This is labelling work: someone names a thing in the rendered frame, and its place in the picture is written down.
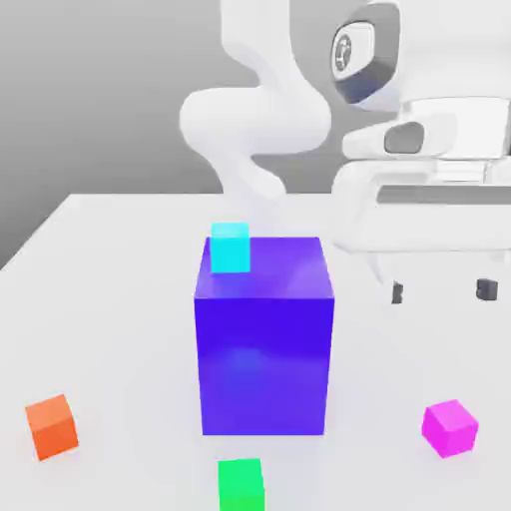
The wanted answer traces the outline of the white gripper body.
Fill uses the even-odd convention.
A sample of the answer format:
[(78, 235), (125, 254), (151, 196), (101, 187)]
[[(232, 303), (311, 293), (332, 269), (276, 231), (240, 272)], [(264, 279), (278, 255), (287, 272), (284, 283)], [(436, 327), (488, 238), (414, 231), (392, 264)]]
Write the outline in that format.
[(334, 242), (353, 253), (511, 250), (511, 162), (442, 183), (435, 161), (351, 162), (332, 186)]

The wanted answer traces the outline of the small cyan cube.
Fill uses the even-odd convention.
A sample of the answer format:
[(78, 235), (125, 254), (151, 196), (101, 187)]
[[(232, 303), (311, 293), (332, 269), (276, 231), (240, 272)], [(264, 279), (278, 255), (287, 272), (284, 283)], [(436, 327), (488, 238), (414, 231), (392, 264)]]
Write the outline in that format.
[(213, 273), (243, 273), (251, 269), (250, 228), (246, 222), (213, 223), (210, 239)]

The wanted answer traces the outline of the small magenta cube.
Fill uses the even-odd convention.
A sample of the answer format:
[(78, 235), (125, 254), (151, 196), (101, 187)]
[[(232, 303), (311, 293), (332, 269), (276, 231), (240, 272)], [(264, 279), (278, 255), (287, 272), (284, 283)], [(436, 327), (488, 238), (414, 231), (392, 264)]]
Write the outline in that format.
[(471, 451), (478, 430), (478, 420), (457, 399), (424, 410), (421, 434), (441, 458)]

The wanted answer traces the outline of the small green cube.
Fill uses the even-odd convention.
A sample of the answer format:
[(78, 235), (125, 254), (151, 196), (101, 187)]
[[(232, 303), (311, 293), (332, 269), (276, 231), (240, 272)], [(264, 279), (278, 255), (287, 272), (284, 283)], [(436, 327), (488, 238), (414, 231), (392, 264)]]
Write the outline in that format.
[(218, 462), (220, 511), (265, 511), (265, 488), (259, 458)]

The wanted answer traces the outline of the small orange cube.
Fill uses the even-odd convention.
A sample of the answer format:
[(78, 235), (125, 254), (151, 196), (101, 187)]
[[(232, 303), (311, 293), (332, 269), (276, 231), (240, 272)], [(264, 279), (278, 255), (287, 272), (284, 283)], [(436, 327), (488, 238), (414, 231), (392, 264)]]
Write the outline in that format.
[(25, 407), (39, 461), (79, 446), (76, 424), (64, 394)]

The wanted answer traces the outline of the large blue box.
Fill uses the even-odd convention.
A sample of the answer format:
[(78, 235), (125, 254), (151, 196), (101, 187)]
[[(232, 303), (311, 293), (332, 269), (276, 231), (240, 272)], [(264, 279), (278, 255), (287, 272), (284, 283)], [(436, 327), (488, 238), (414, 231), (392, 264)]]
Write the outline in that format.
[(317, 237), (253, 238), (247, 273), (211, 271), (194, 296), (206, 435), (320, 435), (334, 293)]

